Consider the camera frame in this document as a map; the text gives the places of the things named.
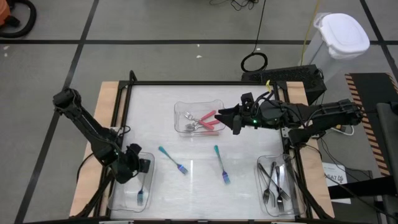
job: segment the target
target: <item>table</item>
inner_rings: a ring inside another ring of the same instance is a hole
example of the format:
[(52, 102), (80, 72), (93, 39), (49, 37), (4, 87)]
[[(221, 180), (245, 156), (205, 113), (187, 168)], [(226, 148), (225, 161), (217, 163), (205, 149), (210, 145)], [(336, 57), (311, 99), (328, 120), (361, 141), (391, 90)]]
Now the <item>table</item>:
[[(109, 127), (111, 124), (118, 85), (118, 82), (103, 82), (101, 86), (94, 118), (97, 119), (98, 122), (105, 127)], [(290, 102), (305, 104), (307, 103), (302, 83), (288, 82), (287, 87)], [(125, 94), (122, 95), (121, 102), (124, 102), (124, 97)], [(122, 113), (119, 113), (118, 115), (119, 118), (117, 120), (117, 124), (121, 122)], [(316, 140), (310, 140), (308, 142), (308, 145), (315, 148), (318, 147)], [(88, 144), (86, 147), (85, 157), (90, 153), (91, 148)], [(301, 156), (308, 190), (312, 193), (314, 198), (323, 207), (323, 209), (329, 215), (334, 216), (328, 188), (326, 186), (326, 181), (324, 178), (322, 161), (319, 154), (314, 150), (303, 148), (301, 149)], [(80, 173), (79, 182), (76, 187), (75, 197), (73, 199), (70, 215), (75, 215), (76, 213), (78, 213), (90, 200), (91, 196), (98, 188), (100, 173), (101, 165), (95, 159), (88, 160), (85, 166), (83, 166)], [(103, 199), (105, 201), (108, 198), (107, 193), (108, 191), (106, 192), (106, 195)], [(102, 203), (100, 214), (104, 214), (105, 210), (106, 202)]]

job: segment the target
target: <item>white lid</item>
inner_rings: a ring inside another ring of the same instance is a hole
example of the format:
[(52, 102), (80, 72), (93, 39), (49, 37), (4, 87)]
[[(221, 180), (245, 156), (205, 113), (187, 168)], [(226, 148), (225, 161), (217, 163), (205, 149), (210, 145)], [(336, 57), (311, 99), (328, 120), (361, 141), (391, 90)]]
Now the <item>white lid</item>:
[(361, 54), (370, 46), (365, 30), (346, 14), (335, 13), (323, 17), (319, 31), (326, 44), (342, 55)]

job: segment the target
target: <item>white container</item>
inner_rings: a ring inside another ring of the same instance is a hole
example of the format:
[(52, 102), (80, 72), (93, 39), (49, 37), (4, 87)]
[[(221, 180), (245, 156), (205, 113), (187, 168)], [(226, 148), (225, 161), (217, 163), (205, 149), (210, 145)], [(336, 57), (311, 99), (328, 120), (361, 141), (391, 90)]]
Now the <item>white container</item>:
[(318, 14), (313, 25), (318, 30), (304, 53), (303, 65), (315, 64), (322, 69), (325, 83), (349, 63), (347, 60), (370, 46), (364, 29), (349, 15)]

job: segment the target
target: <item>paper sheet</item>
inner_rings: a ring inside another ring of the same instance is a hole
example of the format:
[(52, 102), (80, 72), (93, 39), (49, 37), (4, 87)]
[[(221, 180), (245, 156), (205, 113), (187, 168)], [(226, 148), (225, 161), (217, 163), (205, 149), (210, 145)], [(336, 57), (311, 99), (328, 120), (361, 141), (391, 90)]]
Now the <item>paper sheet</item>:
[[(347, 184), (347, 175), (345, 172), (346, 169), (343, 165), (330, 164), (327, 162), (322, 162), (322, 164), (323, 164), (323, 170), (325, 170), (325, 174), (329, 178), (332, 178), (334, 181), (340, 184)], [(337, 185), (328, 178), (326, 178), (326, 184), (328, 185), (328, 187)], [(351, 199), (349, 198), (333, 199), (332, 202), (351, 204)]]

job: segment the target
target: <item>white cable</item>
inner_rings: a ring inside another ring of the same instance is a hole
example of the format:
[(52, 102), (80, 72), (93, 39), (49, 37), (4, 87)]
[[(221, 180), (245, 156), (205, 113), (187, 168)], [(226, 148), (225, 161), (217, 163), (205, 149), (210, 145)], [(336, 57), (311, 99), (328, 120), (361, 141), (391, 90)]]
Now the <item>white cable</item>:
[(354, 135), (354, 133), (355, 133), (355, 130), (354, 130), (354, 126), (352, 126), (351, 125), (351, 129), (353, 130), (351, 133), (345, 133), (345, 132), (343, 132), (343, 131), (340, 131), (340, 130), (338, 130), (338, 129), (335, 129), (335, 128), (331, 128), (332, 130), (334, 130), (334, 131), (337, 131), (338, 133), (341, 133), (341, 134), (344, 134), (344, 135), (347, 135), (347, 136), (353, 136)]

